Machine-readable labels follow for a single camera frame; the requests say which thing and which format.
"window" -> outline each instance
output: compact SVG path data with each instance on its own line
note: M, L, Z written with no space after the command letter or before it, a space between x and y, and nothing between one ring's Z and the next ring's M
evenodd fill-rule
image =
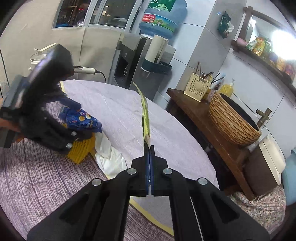
M125 28L136 0L98 0L90 23Z
M54 27L83 26L91 0L64 0Z

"bronze faucet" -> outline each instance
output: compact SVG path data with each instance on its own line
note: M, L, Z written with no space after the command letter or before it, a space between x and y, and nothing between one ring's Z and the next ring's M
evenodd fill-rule
M262 112L261 110L257 109L256 113L261 116L260 120L257 122L257 126L260 128L263 125L263 123L269 119L271 110L267 108L265 112Z

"round table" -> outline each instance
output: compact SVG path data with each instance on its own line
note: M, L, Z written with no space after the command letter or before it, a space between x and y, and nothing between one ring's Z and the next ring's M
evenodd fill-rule
M141 98L135 91L92 81L64 81L68 96L99 119L112 146L125 157L127 166L143 155ZM185 177L206 177L218 187L216 172L206 153L190 133L169 113L147 100L151 144L156 155ZM60 104L48 104L57 118ZM106 180L89 155L79 165L30 140L0 149L0 204L18 232L29 230L68 200L93 178ZM130 205L125 240L173 240Z

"yellow soap bottle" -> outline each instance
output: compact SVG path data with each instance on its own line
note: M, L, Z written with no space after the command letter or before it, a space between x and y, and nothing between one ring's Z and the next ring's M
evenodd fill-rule
M234 79L232 79L232 82L230 84L222 85L219 92L230 97L233 93L233 84L234 84Z

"human hand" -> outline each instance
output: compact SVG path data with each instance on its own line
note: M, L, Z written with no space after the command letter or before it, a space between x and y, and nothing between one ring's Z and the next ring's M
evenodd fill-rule
M0 99L0 108L1 108L2 102L3 102L3 98ZM20 142L22 139L24 139L24 136L20 133L20 128L17 124L0 118L0 129L2 127L18 132L19 134L18 134L17 142Z

